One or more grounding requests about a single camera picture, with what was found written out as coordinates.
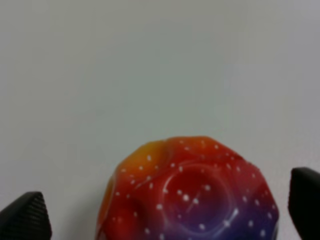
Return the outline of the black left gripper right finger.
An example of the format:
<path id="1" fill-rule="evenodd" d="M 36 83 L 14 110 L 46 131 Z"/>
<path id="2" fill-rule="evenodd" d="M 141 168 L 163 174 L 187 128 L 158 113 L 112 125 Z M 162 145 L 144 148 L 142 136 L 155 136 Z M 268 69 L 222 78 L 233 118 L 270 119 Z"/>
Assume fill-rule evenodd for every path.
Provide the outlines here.
<path id="1" fill-rule="evenodd" d="M 302 240 L 320 238 L 320 173 L 307 168 L 291 170 L 288 211 Z"/>

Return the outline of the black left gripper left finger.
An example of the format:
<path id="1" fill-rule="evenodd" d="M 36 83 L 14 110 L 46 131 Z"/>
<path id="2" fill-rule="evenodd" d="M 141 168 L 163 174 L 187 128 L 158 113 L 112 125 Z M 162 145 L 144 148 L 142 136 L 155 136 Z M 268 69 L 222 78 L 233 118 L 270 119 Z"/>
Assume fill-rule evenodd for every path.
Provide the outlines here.
<path id="1" fill-rule="evenodd" d="M 50 240 L 52 226 L 44 195 L 28 191 L 0 211 L 2 240 Z"/>

